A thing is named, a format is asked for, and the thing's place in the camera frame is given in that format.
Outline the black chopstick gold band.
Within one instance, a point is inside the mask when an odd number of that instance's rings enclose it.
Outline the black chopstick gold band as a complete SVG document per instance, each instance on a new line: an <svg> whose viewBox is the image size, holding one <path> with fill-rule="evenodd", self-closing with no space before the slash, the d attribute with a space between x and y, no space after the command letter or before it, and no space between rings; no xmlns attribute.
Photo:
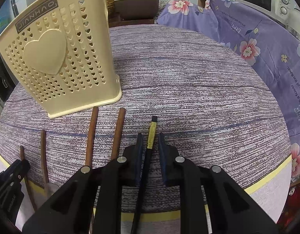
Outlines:
<svg viewBox="0 0 300 234"><path fill-rule="evenodd" d="M134 213L133 223L131 226L131 232L130 232L131 234L136 234L138 232L140 217L142 214L142 205L146 193L148 174L150 170L150 162L151 162L152 149L153 149L153 144L155 139L156 127L157 127L157 116L152 116L148 139L147 139L145 158L143 160L142 177L139 184L139 191L138 191L138 197L137 197L137 202L135 207L135 213Z"/></svg>

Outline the water dispenser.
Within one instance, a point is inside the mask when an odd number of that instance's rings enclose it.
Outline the water dispenser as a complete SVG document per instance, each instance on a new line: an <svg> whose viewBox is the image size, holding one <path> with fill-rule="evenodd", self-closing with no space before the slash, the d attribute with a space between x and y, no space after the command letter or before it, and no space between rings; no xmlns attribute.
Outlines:
<svg viewBox="0 0 300 234"><path fill-rule="evenodd" d="M10 76L9 69L0 55L0 100L5 103L11 93L13 92L16 84Z"/></svg>

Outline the purple striped tablecloth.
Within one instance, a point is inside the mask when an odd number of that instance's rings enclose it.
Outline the purple striped tablecloth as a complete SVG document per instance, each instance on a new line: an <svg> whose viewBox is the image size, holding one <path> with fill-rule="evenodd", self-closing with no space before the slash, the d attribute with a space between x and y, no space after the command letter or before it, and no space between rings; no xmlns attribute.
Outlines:
<svg viewBox="0 0 300 234"><path fill-rule="evenodd" d="M179 155L203 168L220 166L244 191L268 172L266 154L271 147L289 155L287 127L276 99L254 69L230 49L197 32L157 24L113 27L109 34L122 96L115 103L97 106L91 168L112 161L118 112L123 107L118 157L142 134L141 180L151 118L157 116L142 211L181 213L179 186L163 182L160 133ZM29 94L21 84L20 88ZM50 164L55 175L68 175L69 180L86 165L94 107L50 118L30 94L29 99L30 106L17 104L17 111L37 130L42 128L38 118L47 118ZM123 186L121 212L135 211L139 184Z"/></svg>

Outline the cream plastic utensil holder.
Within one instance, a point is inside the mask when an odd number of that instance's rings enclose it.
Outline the cream plastic utensil holder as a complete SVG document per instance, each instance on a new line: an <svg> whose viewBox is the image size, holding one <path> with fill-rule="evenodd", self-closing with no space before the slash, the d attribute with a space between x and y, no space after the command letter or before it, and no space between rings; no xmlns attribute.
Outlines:
<svg viewBox="0 0 300 234"><path fill-rule="evenodd" d="M0 34L0 54L50 118L122 96L106 0L36 0Z"/></svg>

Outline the purple floral cloth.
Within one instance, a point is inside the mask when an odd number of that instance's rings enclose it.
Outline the purple floral cloth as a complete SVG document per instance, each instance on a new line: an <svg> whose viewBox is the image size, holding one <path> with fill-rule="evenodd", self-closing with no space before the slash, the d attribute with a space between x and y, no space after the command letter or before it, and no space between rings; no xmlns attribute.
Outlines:
<svg viewBox="0 0 300 234"><path fill-rule="evenodd" d="M261 77L284 115L292 177L300 176L300 41L261 12L233 0L167 2L157 23L199 32L230 48Z"/></svg>

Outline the blue water jug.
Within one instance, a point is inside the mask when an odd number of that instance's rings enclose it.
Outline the blue water jug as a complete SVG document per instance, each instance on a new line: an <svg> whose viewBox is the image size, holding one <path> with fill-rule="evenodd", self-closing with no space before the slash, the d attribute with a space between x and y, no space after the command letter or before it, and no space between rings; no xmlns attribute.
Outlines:
<svg viewBox="0 0 300 234"><path fill-rule="evenodd" d="M0 8L0 34L1 32L8 26L8 24L12 21L10 14L10 0L5 0L2 7Z"/></svg>

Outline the brown white rice cooker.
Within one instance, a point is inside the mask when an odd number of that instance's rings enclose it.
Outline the brown white rice cooker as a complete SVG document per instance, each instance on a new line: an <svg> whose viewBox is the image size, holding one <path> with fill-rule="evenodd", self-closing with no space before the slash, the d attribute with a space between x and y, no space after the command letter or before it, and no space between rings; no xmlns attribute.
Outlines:
<svg viewBox="0 0 300 234"><path fill-rule="evenodd" d="M114 0L115 11L125 21L153 19L159 0Z"/></svg>

